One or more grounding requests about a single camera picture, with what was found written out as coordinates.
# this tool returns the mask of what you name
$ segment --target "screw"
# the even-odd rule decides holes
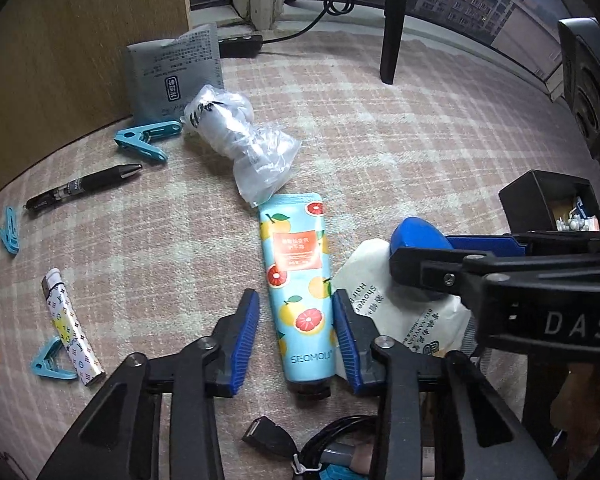
[[[134,352],[133,354],[129,354],[125,358],[125,365],[136,367],[144,364],[146,361],[146,355],[141,354],[140,352]]]
[[[198,339],[197,345],[203,350],[211,350],[216,346],[216,340],[209,336],[201,337]]]
[[[393,338],[387,335],[379,335],[376,337],[376,339],[374,339],[374,343],[376,343],[376,345],[378,345],[380,348],[391,348],[395,341]]]
[[[485,278],[487,278],[487,280],[489,280],[490,282],[506,282],[510,278],[510,276],[508,274],[494,272],[492,274],[487,274]]]

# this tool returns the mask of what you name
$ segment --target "hand cream tube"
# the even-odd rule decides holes
[[[274,195],[259,207],[269,303],[289,389],[330,395],[335,374],[331,269],[317,193]]]

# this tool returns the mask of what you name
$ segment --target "wooden panel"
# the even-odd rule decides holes
[[[9,0],[0,12],[0,188],[129,115],[125,47],[187,30],[184,0]]]

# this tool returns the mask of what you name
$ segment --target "transparent plastic wrap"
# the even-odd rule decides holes
[[[272,126],[254,126],[253,107],[243,95],[204,85],[181,121],[185,131],[200,134],[234,162],[238,192],[252,207],[289,179],[300,141]]]

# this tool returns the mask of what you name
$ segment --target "black box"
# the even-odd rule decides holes
[[[554,206],[582,199],[584,211],[596,216],[600,225],[600,209],[593,188],[586,178],[530,170],[498,193],[512,233],[557,231]]]

